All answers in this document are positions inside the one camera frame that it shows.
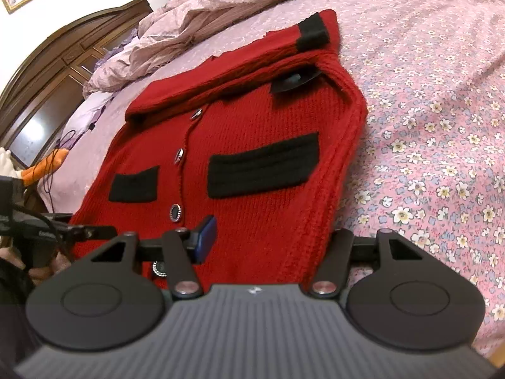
floral bedsheet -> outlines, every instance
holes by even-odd
[[[115,96],[55,173],[56,210],[78,209],[150,81],[327,8],[369,108],[336,225],[392,228],[474,283],[485,354],[505,338],[505,0],[289,0],[230,26]]]

round pad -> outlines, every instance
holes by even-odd
[[[26,315],[37,333],[81,352],[122,347],[149,333],[165,311],[161,291],[114,265],[76,263],[34,290]]]
[[[441,263],[395,262],[349,291],[346,309],[361,332],[402,351],[469,345],[485,311],[479,291]]]
[[[449,304],[449,294],[430,282],[406,282],[393,288],[391,302],[402,312],[430,316],[442,312]]]
[[[76,286],[63,296],[63,306],[77,316],[106,315],[121,303],[121,292],[110,285],[87,283]]]

logo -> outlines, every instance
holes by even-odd
[[[262,291],[263,290],[259,286],[254,286],[251,289],[247,290],[247,292],[249,292],[251,295],[254,295],[254,296],[256,296],[257,294],[259,294]]]
[[[55,239],[54,234],[45,231],[39,231],[39,237]]]

sweater pocket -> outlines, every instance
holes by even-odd
[[[297,186],[319,162],[317,132],[232,155],[212,155],[207,193],[210,198],[251,195]]]
[[[157,199],[160,166],[137,174],[116,174],[109,192],[110,202],[153,202]]]

stuffed toy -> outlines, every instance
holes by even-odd
[[[20,178],[25,187],[61,167],[68,155],[67,149],[55,149],[47,157],[26,170],[16,170],[11,161],[11,152],[0,147],[0,175]]]

